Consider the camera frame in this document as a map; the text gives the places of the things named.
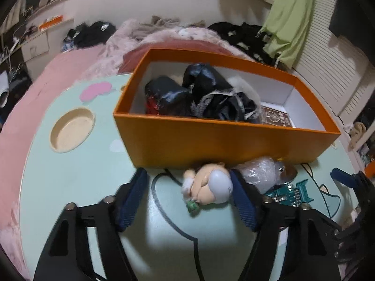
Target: plastic bag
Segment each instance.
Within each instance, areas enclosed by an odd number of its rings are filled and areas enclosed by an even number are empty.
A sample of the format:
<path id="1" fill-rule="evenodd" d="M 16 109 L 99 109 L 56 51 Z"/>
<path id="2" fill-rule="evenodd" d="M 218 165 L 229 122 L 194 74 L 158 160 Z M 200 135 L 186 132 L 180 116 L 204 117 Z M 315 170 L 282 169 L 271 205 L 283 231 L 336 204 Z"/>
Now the plastic bag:
<path id="1" fill-rule="evenodd" d="M 146 113 L 152 115 L 190 116 L 191 95 L 168 76 L 148 82 L 144 88 Z"/>
<path id="2" fill-rule="evenodd" d="M 259 192 L 264 194 L 280 181 L 284 164 L 269 156 L 263 156 L 237 165 L 235 169 L 242 174 L 246 183 L 255 185 Z"/>

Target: green towel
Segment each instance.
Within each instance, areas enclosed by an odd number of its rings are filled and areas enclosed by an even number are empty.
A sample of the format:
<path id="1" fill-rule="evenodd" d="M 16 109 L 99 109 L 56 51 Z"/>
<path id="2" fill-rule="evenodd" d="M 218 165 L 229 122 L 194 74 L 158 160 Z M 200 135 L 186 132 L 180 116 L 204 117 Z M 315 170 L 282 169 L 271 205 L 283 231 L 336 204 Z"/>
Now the green towel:
<path id="1" fill-rule="evenodd" d="M 275 0 L 259 31 L 272 34 L 263 50 L 272 58 L 280 54 L 277 62 L 291 68 L 306 40 L 313 10 L 314 0 Z"/>

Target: bubble wrap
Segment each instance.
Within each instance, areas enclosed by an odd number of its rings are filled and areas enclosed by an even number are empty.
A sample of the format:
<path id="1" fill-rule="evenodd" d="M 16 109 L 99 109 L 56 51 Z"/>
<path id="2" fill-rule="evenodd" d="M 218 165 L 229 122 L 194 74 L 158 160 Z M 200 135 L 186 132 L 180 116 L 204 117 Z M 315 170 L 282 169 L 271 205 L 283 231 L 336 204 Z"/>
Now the bubble wrap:
<path id="1" fill-rule="evenodd" d="M 263 156 L 237 165 L 235 169 L 242 174 L 248 184 L 255 185 L 259 192 L 264 194 L 280 180 L 282 167 L 284 167 L 282 162 Z"/>

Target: orange object on shelf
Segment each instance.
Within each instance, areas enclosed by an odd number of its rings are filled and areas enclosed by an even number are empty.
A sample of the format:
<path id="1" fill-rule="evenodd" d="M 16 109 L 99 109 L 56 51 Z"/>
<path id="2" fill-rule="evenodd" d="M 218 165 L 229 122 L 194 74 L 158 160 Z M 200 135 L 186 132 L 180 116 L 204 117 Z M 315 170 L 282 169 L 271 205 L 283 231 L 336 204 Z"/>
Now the orange object on shelf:
<path id="1" fill-rule="evenodd" d="M 364 169 L 364 173 L 369 179 L 375 175 L 375 161 L 370 162 L 370 164 Z"/>
<path id="2" fill-rule="evenodd" d="M 41 25 L 39 25 L 39 31 L 42 32 L 53 25 L 61 23 L 63 21 L 63 18 L 64 16 L 57 16 L 48 22 L 42 23 Z"/>

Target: orange box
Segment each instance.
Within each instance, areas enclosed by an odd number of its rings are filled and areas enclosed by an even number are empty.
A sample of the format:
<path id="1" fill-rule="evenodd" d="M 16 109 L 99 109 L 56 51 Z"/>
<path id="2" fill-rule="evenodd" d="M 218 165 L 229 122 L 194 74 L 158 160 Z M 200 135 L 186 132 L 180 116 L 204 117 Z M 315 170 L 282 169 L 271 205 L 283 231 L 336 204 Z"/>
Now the orange box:
<path id="1" fill-rule="evenodd" d="M 375 161 L 370 162 L 370 164 L 364 169 L 364 173 L 370 179 L 375 175 Z"/>
<path id="2" fill-rule="evenodd" d="M 42 23 L 41 25 L 39 25 L 39 31 L 42 32 L 53 25 L 59 24 L 63 21 L 63 19 L 64 16 L 57 16 L 56 18 L 53 18 L 48 22 Z"/>
<path id="3" fill-rule="evenodd" d="M 184 74 L 192 63 L 209 63 L 225 78 L 245 79 L 262 105 L 284 110 L 295 128 L 144 113 L 144 87 L 160 75 Z M 340 136 L 323 105 L 297 77 L 237 57 L 183 49 L 150 49 L 138 64 L 114 111 L 136 167 L 186 169 L 199 163 L 228 167 L 270 155 L 287 164 L 315 160 Z"/>

